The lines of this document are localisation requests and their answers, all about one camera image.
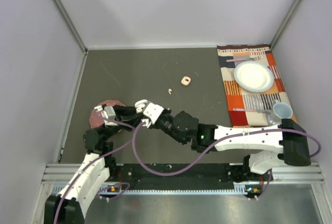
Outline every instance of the white wall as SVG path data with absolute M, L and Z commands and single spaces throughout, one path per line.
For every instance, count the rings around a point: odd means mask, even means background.
M 271 42 L 293 0 L 61 0 L 85 45 Z
M 323 143 L 318 156 L 332 192 L 332 4 L 303 0 L 274 55 L 295 113 Z
M 0 223 L 28 223 L 82 52 L 51 0 L 0 0 Z

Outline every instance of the cup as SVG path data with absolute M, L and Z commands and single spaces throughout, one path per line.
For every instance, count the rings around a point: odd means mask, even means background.
M 272 125 L 281 124 L 282 119 L 290 119 L 293 109 L 286 103 L 274 100 L 272 103 L 272 113 L 268 115 L 268 122 Z

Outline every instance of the paper plate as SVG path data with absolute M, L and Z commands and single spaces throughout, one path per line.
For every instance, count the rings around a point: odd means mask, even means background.
M 242 62 L 236 66 L 234 78 L 244 89 L 257 93 L 269 90 L 274 82 L 271 70 L 254 61 Z

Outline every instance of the placemat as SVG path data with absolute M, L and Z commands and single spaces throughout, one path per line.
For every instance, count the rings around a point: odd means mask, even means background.
M 217 46 L 217 51 L 226 91 L 229 116 L 234 127 L 268 125 L 266 113 L 234 111 L 234 108 L 271 110 L 274 100 L 291 105 L 284 83 L 276 67 L 273 54 L 267 44 Z M 268 91 L 262 93 L 249 92 L 235 81 L 235 67 L 243 61 L 226 62 L 229 59 L 251 58 L 258 55 L 263 56 L 258 62 L 268 66 L 274 76 L 273 86 Z

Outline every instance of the cable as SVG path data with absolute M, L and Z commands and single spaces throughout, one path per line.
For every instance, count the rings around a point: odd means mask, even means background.
M 139 162 L 139 164 L 147 171 L 149 171 L 150 173 L 152 174 L 155 174 L 155 175 L 158 175 L 158 176 L 175 176 L 175 175 L 178 175 L 178 174 L 181 174 L 187 170 L 189 170 L 191 167 L 193 167 L 210 149 L 212 149 L 212 147 L 214 147 L 216 144 L 218 144 L 219 142 L 221 141 L 224 141 L 226 139 L 229 139 L 229 138 L 234 138 L 234 137 L 240 137 L 240 136 L 243 136 L 242 133 L 239 133 L 239 134 L 233 134 L 233 135 L 228 135 L 228 136 L 225 136 L 225 137 L 222 137 L 220 139 L 218 139 L 217 141 L 213 142 L 212 144 L 210 144 L 208 146 L 208 148 L 206 148 L 191 164 L 189 164 L 188 166 L 184 167 L 183 169 L 181 170 L 178 170 L 178 171 L 175 171 L 175 172 L 169 172 L 169 173 L 163 173 L 163 172 L 159 172 L 159 171 L 155 171 L 155 170 L 152 170 L 150 169 L 148 166 L 146 166 L 143 162 L 142 162 L 142 159 L 139 157 L 139 155 L 137 154 L 137 150 L 136 150 L 136 136 L 137 136 L 137 133 L 138 131 L 141 129 L 142 127 L 142 124 L 140 124 L 134 131 L 134 134 L 133 134 L 133 142 L 132 142 L 132 146 L 133 146 L 133 152 L 134 152 L 134 155 L 137 159 L 137 161 Z M 290 132 L 290 133 L 295 133 L 295 134 L 299 134 L 299 135 L 302 135 L 302 136 L 306 136 L 310 139 L 312 139 L 317 145 L 318 145 L 318 149 L 317 151 L 310 155 L 310 157 L 314 157 L 316 155 L 318 155 L 321 150 L 322 150 L 322 145 L 321 143 L 315 138 L 313 137 L 312 135 L 310 134 L 307 134 L 305 132 L 301 132 L 301 131 L 297 131 L 297 130 L 292 130 L 292 129 L 273 129 L 273 130 L 261 130 L 261 131 L 255 131 L 255 132 L 249 132 L 247 135 L 254 135 L 254 134 L 259 134 L 259 133 L 268 133 L 268 132 Z
M 105 191 L 105 190 L 108 190 L 112 187 L 116 187 L 116 186 L 121 186 L 121 185 L 127 185 L 126 189 L 122 190 L 121 193 L 117 194 L 115 197 L 112 197 L 112 198 L 108 198 L 108 199 L 111 199 L 111 200 L 114 200 L 114 199 L 117 199 L 118 197 L 120 197 L 123 193 L 125 193 L 129 188 L 130 188 L 130 183 L 126 183 L 126 182 L 120 182 L 120 183 L 117 183 L 117 184 L 113 184 L 113 185 L 110 185 L 104 189 L 101 189 L 97 192 L 97 194 L 100 194 L 101 192 Z
M 265 193 L 266 193 L 266 190 L 268 189 L 269 185 L 270 185 L 270 182 L 271 182 L 271 179 L 272 179 L 272 169 L 268 170 L 270 172 L 270 176 L 269 176 L 269 179 L 266 183 L 266 186 L 264 188 L 264 190 L 262 191 L 262 193 L 257 197 L 257 200 L 259 200 Z
M 260 186 L 260 188 L 262 189 L 263 186 L 264 186 L 264 176 L 261 175 L 261 176 L 259 177 L 259 179 L 260 179 L 260 181 L 259 181 L 259 186 Z
M 131 125 L 129 125 L 129 124 L 122 123 L 122 122 L 115 121 L 115 120 L 109 120 L 109 119 L 106 119 L 106 118 L 104 118 L 104 117 L 100 117 L 100 116 L 97 115 L 96 112 L 97 112 L 97 110 L 95 109 L 95 110 L 94 110 L 94 114 L 95 114 L 98 118 L 102 118 L 102 119 L 105 119 L 106 121 L 114 122 L 114 123 L 116 123 L 116 124 L 118 124 L 118 125 L 123 125 L 123 126 L 125 126 L 125 127 L 129 127 L 129 128 L 131 128 L 131 129 L 135 130 L 135 127 L 133 127 L 133 126 L 131 126 Z M 99 157 L 93 159 L 90 163 L 87 164 L 87 166 L 85 166 L 85 167 L 82 169 L 82 172 L 86 171 L 87 168 L 90 167 L 95 161 L 98 161 L 99 159 L 102 159 L 102 158 L 104 158 L 104 157 L 107 157 L 107 156 L 109 156 L 109 155 L 111 155 L 111 154 L 113 154 L 113 153 L 115 153 L 115 152 L 117 152 L 117 151 L 119 151 L 119 150 L 125 148 L 125 147 L 126 147 L 127 145 L 129 145 L 131 142 L 132 142 L 132 139 L 130 139 L 127 143 L 125 143 L 124 145 L 120 146 L 119 148 L 116 148 L 115 150 L 112 150 L 112 151 L 110 151 L 110 152 L 108 152 L 108 153 L 106 153 L 106 154 L 104 154 L 104 155 L 101 155 L 101 156 L 99 156 Z M 71 189 L 71 188 L 73 187 L 73 185 L 75 184 L 75 182 L 79 179 L 80 176 L 81 176 L 81 174 L 77 174 L 77 176 L 73 179 L 73 181 L 68 185 L 66 191 L 63 193 L 63 195 L 62 195 L 62 197 L 61 197 L 61 199 L 60 199 L 59 205 L 58 205 L 58 207 L 57 207 L 56 214 L 55 214 L 55 216 L 54 216 L 53 224 L 57 224 L 57 222 L 58 222 L 58 218 L 59 218 L 60 209 L 61 209 L 61 206 L 62 206 L 62 204 L 63 204 L 63 202 L 64 202 L 64 199 L 65 199 L 65 197 L 67 196 L 67 194 L 68 194 L 68 192 L 70 191 L 70 189 Z

